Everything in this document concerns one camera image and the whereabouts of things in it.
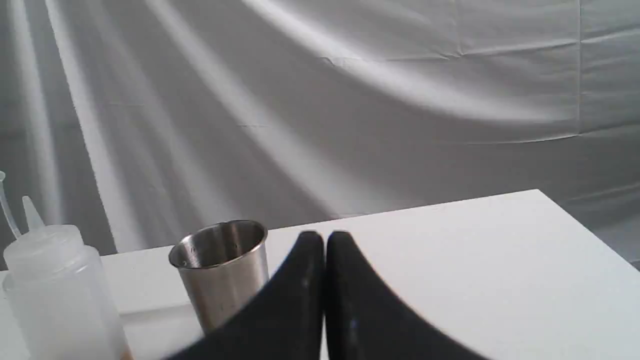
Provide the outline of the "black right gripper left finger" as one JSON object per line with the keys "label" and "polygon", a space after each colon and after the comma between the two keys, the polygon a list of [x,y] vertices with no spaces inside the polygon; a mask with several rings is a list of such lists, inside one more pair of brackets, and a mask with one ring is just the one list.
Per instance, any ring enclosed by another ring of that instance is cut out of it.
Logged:
{"label": "black right gripper left finger", "polygon": [[224,325],[174,360],[318,360],[323,333],[325,244],[301,232],[265,287]]}

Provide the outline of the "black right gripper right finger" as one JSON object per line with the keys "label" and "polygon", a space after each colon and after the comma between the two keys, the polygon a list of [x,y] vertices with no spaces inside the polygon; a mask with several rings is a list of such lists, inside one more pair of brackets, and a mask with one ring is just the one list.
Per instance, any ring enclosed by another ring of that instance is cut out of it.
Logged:
{"label": "black right gripper right finger", "polygon": [[410,309],[346,231],[327,240],[326,346],[331,360],[482,358]]}

